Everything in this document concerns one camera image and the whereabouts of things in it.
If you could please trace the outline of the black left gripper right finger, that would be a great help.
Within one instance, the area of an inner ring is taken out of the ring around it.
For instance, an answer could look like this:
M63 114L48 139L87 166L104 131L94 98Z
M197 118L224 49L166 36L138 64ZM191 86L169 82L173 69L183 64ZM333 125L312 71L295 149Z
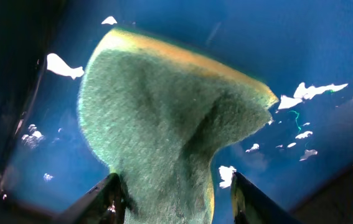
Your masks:
M239 172L230 190L234 224L301 224Z

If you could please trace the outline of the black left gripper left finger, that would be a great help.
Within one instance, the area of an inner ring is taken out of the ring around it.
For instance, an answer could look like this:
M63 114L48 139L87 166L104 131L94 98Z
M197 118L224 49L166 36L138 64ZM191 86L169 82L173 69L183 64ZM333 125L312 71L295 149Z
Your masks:
M53 218L54 224L124 224L125 196L118 174L111 173L73 205Z

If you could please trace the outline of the green scrubbing sponge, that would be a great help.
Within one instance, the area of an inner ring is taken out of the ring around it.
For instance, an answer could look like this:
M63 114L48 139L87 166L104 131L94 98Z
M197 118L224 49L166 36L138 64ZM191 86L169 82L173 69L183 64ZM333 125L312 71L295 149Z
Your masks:
M196 51L114 28L90 57L78 122L119 175L126 223L210 223L215 153L270 121L264 83Z

